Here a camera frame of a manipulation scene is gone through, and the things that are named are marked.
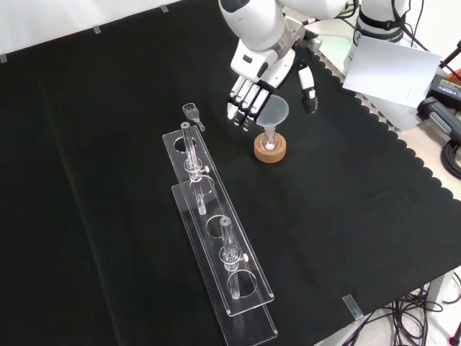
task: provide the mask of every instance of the table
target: table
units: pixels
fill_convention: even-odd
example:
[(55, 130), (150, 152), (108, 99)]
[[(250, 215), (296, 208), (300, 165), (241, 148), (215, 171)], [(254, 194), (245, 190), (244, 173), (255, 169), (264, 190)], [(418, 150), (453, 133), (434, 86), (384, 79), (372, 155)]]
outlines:
[[(442, 21), (447, 21), (447, 18), (445, 17), (446, 11), (444, 11), (444, 5), (449, 6), (449, 4), (437, 4), (435, 8), (432, 8), (432, 6), (429, 9), (432, 10), (432, 19), (429, 24), (424, 25), (424, 21), (421, 22), (420, 29), (423, 30), (423, 37), (424, 33), (426, 33), (426, 37), (424, 37), (426, 38), (425, 40), (420, 38), (420, 40), (423, 42), (427, 42), (428, 40), (432, 39), (431, 42), (436, 43), (434, 42), (434, 36), (438, 34), (437, 32), (433, 31), (434, 22), (438, 21), (441, 23)], [(289, 17), (292, 17), (296, 20), (304, 21), (307, 19), (306, 16), (294, 12), (289, 8), (285, 8), (285, 13)], [(354, 25), (356, 19), (357, 16), (354, 16), (351, 19), (348, 19), (348, 21)], [(410, 23), (412, 23), (412, 19), (412, 17), (408, 17), (408, 21)], [(326, 64), (327, 68), (331, 69), (333, 74), (343, 81), (344, 75), (346, 73), (344, 70), (343, 61), (349, 51), (353, 29), (346, 23), (337, 19), (316, 22), (314, 24), (307, 25), (306, 27), (309, 30), (319, 34), (323, 39), (323, 45), (321, 47), (321, 51), (318, 54), (322, 61)], [(452, 43), (451, 40), (448, 41), (449, 42), (438, 40), (437, 43), (431, 48), (435, 49), (435, 51), (438, 53), (447, 54), (450, 52), (450, 45)], [(456, 63), (459, 63), (460, 61), (461, 59), (458, 57), (457, 60), (454, 61), (453, 66), (456, 67)], [(370, 108), (370, 112), (380, 116), (380, 121), (386, 122), (385, 117), (383, 117), (382, 113), (379, 112), (379, 108), (376, 108), (363, 95), (358, 94), (357, 97), (361, 99), (363, 105), (366, 105)], [(426, 121), (425, 123), (420, 124), (420, 126), (410, 130), (398, 130), (397, 133), (399, 139), (405, 141), (407, 146), (414, 150), (416, 156), (423, 160), (424, 166), (433, 172), (433, 176), (435, 178), (439, 179), (442, 187), (448, 189), (453, 194), (453, 198), (461, 200), (461, 181), (449, 174), (440, 162), (440, 152), (443, 145), (448, 142), (448, 136), (440, 133), (437, 130), (437, 126), (429, 121)], [(458, 154), (457, 157), (458, 162), (461, 163), (461, 154)], [(449, 285), (453, 273), (454, 270), (450, 270), (445, 275), (442, 275), (441, 277), (431, 282), (428, 300), (436, 301), (438, 303), (442, 302), (443, 292)], [(326, 340), (319, 342), (317, 345), (342, 345), (347, 340), (347, 338), (357, 329), (358, 326), (359, 323), (350, 324), (348, 327), (341, 329)]]
[[(51, 343), (73, 335), (86, 345), (219, 344), (161, 140), (184, 121), (187, 102), (202, 112), (205, 142), (274, 291), (272, 345), (314, 344), (345, 327), (346, 294), (367, 314), (461, 264), (452, 229), (461, 205), (316, 58), (305, 57), (319, 113), (305, 116), (292, 74), (279, 91), (291, 109), (279, 127), (290, 149), (268, 167), (252, 154), (259, 130), (244, 133), (223, 112), (236, 38), (216, 2), (169, 9), (12, 54), (2, 66), (1, 157), (10, 160), (0, 181), (15, 201), (2, 219), (19, 215), (22, 239), (49, 234), (53, 243)], [(39, 168), (24, 167), (32, 160)], [(436, 227), (444, 237), (432, 236)], [(382, 247), (400, 251), (376, 257)]]

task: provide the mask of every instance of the rack hole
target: rack hole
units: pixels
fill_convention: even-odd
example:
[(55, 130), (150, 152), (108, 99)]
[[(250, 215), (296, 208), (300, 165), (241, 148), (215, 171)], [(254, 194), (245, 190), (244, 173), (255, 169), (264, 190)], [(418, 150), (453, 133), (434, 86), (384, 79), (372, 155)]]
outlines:
[(213, 238), (223, 238), (221, 234), (221, 225), (219, 224), (220, 219), (224, 215), (214, 215), (208, 219), (207, 224), (205, 225), (205, 230)]
[(234, 299), (248, 297), (256, 290), (256, 276), (248, 270), (236, 270), (229, 276), (228, 290)]
[[(195, 138), (192, 139), (192, 142), (195, 146)], [(179, 137), (178, 139), (176, 139), (174, 142), (174, 148), (176, 149), (176, 151), (185, 154), (186, 145), (184, 144), (184, 138)]]

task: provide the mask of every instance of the metal bracket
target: metal bracket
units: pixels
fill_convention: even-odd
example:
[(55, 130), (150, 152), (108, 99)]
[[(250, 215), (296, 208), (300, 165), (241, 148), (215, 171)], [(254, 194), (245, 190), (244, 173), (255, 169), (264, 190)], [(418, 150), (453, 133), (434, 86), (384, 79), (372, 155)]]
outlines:
[(357, 305), (354, 298), (352, 298), (352, 296), (350, 294), (343, 297), (343, 301), (344, 301), (344, 303), (346, 303), (347, 308), (351, 312), (351, 314), (354, 317), (355, 321), (359, 321), (360, 319), (363, 319), (362, 310), (360, 310), (359, 306)]

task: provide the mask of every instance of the glass funnel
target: glass funnel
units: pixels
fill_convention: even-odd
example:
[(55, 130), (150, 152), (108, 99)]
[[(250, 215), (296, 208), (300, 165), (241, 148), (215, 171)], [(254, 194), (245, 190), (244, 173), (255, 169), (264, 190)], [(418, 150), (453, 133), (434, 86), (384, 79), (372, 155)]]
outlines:
[(264, 136), (260, 144), (263, 150), (273, 151), (280, 146), (280, 138), (275, 133), (275, 127), (288, 116), (287, 102), (277, 95), (271, 95), (261, 114), (256, 119), (256, 124), (264, 128)]

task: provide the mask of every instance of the test tube rack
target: test tube rack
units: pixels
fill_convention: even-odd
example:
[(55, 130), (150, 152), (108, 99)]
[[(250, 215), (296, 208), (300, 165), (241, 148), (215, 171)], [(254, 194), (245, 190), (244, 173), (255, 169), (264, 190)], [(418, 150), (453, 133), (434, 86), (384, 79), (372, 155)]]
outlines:
[(274, 294), (197, 126), (182, 123), (163, 139), (179, 182), (171, 190), (226, 345), (275, 338), (266, 307)]

